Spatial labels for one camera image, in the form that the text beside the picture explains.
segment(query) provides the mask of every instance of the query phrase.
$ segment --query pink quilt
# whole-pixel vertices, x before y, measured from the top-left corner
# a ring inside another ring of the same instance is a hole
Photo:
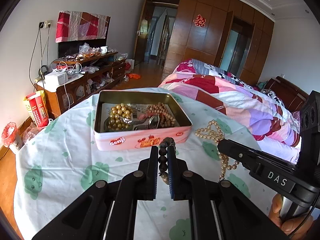
[[[257,141],[268,137],[293,147],[298,144],[298,122],[275,100],[218,76],[196,74],[192,66],[177,69],[159,87],[215,108],[246,126]]]

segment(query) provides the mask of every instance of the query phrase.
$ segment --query white cable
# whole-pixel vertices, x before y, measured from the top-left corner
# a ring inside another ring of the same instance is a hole
[[[69,110],[69,109],[70,109],[70,99],[69,99],[69,96],[68,96],[68,94],[67,94],[65,79],[66,79],[66,76],[64,76],[64,79],[63,79],[63,86],[64,86],[64,90],[65,90],[65,92],[66,92],[66,96],[67,96],[67,98],[68,98],[68,102],[69,102],[69,108],[68,108],[68,110]]]

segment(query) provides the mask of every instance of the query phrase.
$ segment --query white box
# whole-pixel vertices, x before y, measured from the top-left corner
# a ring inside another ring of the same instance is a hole
[[[67,72],[51,72],[44,76],[44,81],[48,85],[61,86],[68,82]]]

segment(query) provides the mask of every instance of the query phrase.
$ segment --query finger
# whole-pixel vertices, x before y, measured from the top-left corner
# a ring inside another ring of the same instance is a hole
[[[277,194],[272,199],[272,209],[274,213],[280,212],[282,208],[282,196]]]
[[[281,230],[284,231],[286,235],[290,234],[293,230],[297,228],[298,225],[300,225],[300,223],[304,220],[305,217],[306,216],[302,216],[302,217],[290,219],[284,222],[281,226]],[[304,222],[304,224],[298,229],[296,234],[301,234],[301,235],[305,234],[312,226],[312,223],[313,223],[313,217],[310,216],[308,217],[307,221]]]
[[[280,194],[277,194],[272,199],[272,205],[269,212],[269,219],[277,226],[281,227],[282,221],[280,219],[279,211],[282,207],[282,197]]]

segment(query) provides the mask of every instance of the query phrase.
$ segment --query doorway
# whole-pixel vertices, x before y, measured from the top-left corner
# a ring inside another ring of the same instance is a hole
[[[134,50],[134,64],[164,67],[179,0],[145,0]]]

